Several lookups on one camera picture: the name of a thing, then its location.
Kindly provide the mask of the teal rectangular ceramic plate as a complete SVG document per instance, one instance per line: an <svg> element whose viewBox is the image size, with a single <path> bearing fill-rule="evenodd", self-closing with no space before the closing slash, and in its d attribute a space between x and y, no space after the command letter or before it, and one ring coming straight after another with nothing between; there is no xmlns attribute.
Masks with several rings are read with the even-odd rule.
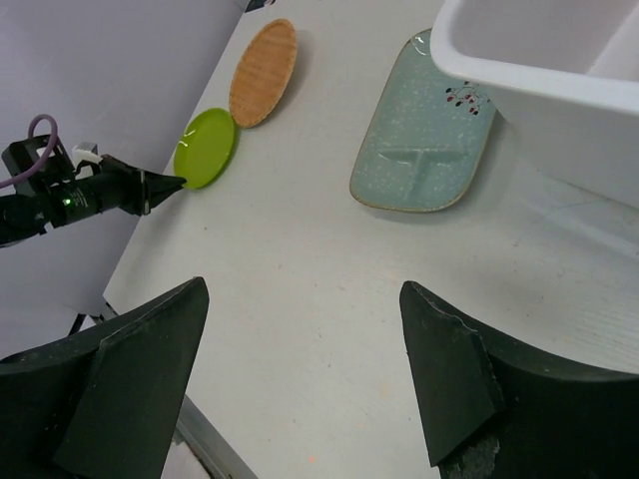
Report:
<svg viewBox="0 0 639 479"><path fill-rule="evenodd" d="M434 64L428 30L401 49L370 120L349 192L374 209L432 213L468 190L496 110L485 88Z"/></svg>

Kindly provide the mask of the dark label sticker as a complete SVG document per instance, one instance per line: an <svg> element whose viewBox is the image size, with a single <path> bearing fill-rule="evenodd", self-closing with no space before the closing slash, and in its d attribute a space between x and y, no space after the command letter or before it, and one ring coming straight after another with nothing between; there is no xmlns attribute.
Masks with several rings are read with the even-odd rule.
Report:
<svg viewBox="0 0 639 479"><path fill-rule="evenodd" d="M275 2L276 0L250 0L249 3L247 4L245 12L249 13L255 10L259 10L267 6L270 6L274 4Z"/></svg>

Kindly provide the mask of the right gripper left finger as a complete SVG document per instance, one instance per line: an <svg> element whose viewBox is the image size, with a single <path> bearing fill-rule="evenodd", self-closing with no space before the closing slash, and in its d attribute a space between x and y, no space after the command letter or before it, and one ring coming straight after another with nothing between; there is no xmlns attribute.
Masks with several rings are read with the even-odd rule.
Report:
<svg viewBox="0 0 639 479"><path fill-rule="evenodd" d="M194 277L1 361L4 478L158 478L204 331Z"/></svg>

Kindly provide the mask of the green round plate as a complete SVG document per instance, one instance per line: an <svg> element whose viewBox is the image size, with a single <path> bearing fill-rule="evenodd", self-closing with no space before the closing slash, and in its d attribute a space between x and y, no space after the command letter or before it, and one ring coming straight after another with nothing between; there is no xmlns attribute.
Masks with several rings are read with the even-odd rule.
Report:
<svg viewBox="0 0 639 479"><path fill-rule="evenodd" d="M201 189L213 182L231 160L236 144L236 124L222 108L195 117L179 140L173 158L174 174L186 189Z"/></svg>

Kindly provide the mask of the white plastic bin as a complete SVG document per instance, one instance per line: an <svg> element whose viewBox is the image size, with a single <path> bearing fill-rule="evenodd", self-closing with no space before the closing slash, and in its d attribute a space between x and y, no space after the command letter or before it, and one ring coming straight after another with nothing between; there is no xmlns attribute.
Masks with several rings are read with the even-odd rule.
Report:
<svg viewBox="0 0 639 479"><path fill-rule="evenodd" d="M487 89L541 172L638 205L637 2L446 1L430 51Z"/></svg>

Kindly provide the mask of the orange woven round plate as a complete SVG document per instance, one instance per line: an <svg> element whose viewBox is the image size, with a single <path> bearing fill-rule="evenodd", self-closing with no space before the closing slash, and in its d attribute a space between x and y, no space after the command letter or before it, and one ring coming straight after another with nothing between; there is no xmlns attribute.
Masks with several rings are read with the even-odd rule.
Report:
<svg viewBox="0 0 639 479"><path fill-rule="evenodd" d="M238 126L252 128L273 111L291 79L297 55L297 32L287 19L270 22L254 36L230 87L229 109Z"/></svg>

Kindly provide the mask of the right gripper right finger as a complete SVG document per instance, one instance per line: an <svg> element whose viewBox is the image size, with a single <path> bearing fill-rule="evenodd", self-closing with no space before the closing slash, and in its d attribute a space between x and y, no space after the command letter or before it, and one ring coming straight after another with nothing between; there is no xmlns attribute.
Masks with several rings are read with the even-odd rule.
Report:
<svg viewBox="0 0 639 479"><path fill-rule="evenodd" d="M577 362L399 294L429 464L443 478L634 478L638 377Z"/></svg>

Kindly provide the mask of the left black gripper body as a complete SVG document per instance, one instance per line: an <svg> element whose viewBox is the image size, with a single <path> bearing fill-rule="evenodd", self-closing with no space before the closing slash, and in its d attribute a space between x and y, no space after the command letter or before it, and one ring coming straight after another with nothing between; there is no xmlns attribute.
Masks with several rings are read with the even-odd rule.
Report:
<svg viewBox="0 0 639 479"><path fill-rule="evenodd" d="M34 175L1 197L1 242L43 235L113 209L150 211L150 174L112 157L74 166L60 141Z"/></svg>

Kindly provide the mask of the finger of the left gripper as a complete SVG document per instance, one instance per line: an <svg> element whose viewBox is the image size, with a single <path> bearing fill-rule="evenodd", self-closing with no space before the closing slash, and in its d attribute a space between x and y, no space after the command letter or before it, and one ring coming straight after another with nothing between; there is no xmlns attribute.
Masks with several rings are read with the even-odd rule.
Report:
<svg viewBox="0 0 639 479"><path fill-rule="evenodd" d="M148 215L186 184L182 177L160 175L142 171L142 214Z"/></svg>

